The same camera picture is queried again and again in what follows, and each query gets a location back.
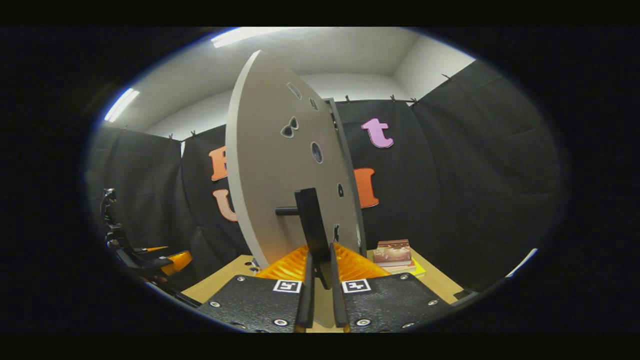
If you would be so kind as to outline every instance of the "black fabric backdrop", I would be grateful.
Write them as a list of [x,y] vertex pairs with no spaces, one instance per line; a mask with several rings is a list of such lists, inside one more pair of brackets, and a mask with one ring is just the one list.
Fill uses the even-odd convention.
[[539,247],[554,221],[561,169],[552,133],[525,95],[480,61],[412,109],[440,180],[440,223],[424,255],[483,290]]
[[[104,188],[115,188],[114,214],[134,247],[191,249],[193,229],[180,174],[180,142],[103,126],[88,153],[85,183],[95,224]],[[193,266],[170,277],[181,290],[193,284]]]
[[[362,209],[367,249],[379,241],[409,239],[421,254],[429,253],[438,211],[438,179],[424,134],[406,102],[358,101],[336,104],[343,122],[353,168],[372,168],[373,194],[380,203]],[[360,126],[371,119],[394,144],[374,146]]]
[[[354,168],[375,171],[380,203],[362,209],[368,249],[408,238],[464,288],[481,291],[540,246],[559,204],[558,155],[536,108],[492,69],[476,61],[410,107],[389,100],[337,108]],[[360,127],[373,118],[388,124],[391,147],[374,146]],[[212,194],[228,190],[226,177],[211,180],[209,157],[225,145],[225,129],[185,140],[180,160],[175,140],[105,128],[89,161],[92,206],[113,184],[132,242],[190,250],[193,282],[251,254]]]
[[[182,154],[184,194],[197,232],[191,242],[193,262],[203,279],[231,262],[238,255],[250,255],[240,225],[222,217],[213,191],[229,189],[225,177],[211,181],[213,166],[209,153],[225,146],[226,126],[196,134],[185,141]],[[233,211],[231,194],[227,195]]]

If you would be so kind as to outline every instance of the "orange plastic base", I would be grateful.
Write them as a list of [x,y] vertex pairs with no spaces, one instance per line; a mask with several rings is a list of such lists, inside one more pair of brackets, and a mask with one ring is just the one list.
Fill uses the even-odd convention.
[[[333,243],[340,281],[372,279],[391,275],[373,261],[345,247]],[[307,263],[308,247],[294,250],[289,255],[271,264],[259,272],[256,277],[274,280],[305,280],[305,265]]]

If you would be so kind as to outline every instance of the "book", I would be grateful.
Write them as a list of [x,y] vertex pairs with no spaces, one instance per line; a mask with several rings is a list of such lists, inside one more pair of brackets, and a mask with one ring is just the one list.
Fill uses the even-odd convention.
[[409,239],[379,241],[373,250],[373,262],[379,266],[406,266],[412,262]]
[[424,275],[426,270],[417,262],[415,259],[411,259],[411,264],[405,266],[381,266],[386,271],[391,274],[401,274],[403,272],[408,272],[415,277],[420,277]]

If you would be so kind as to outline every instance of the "wooden table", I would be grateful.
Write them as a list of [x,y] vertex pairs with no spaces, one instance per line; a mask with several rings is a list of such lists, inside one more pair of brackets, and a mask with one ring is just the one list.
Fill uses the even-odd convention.
[[[439,271],[438,268],[433,266],[429,261],[415,252],[413,249],[411,250],[411,252],[413,258],[425,269],[425,274],[418,277],[418,280],[420,280],[429,289],[431,289],[431,291],[436,293],[436,295],[441,297],[447,303],[452,304],[453,302],[456,302],[457,299],[454,294],[461,292],[463,290],[462,287],[456,284],[441,271]],[[373,259],[373,250],[367,251],[367,257],[369,259]],[[206,279],[200,281],[194,286],[184,290],[182,293],[196,301],[206,302],[215,293],[222,289],[222,287],[233,276],[255,275],[253,271],[249,270],[251,267],[253,267],[253,265],[251,265],[252,259],[253,256],[240,255],[222,269],[211,274]],[[316,286],[316,292],[318,292],[319,290],[323,289],[319,289],[318,286]],[[343,332],[343,329],[337,328],[336,326],[325,327],[317,322],[314,322],[314,326],[311,329],[307,329],[307,332]]]

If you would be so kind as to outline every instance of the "ceiling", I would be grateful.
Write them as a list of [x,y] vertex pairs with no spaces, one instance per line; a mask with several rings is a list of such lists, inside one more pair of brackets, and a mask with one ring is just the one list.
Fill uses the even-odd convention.
[[140,94],[114,125],[146,131],[189,105],[233,89],[244,64],[257,50],[286,59],[298,75],[392,76],[419,37],[404,28],[305,28],[260,35],[220,48],[205,39],[132,84]]

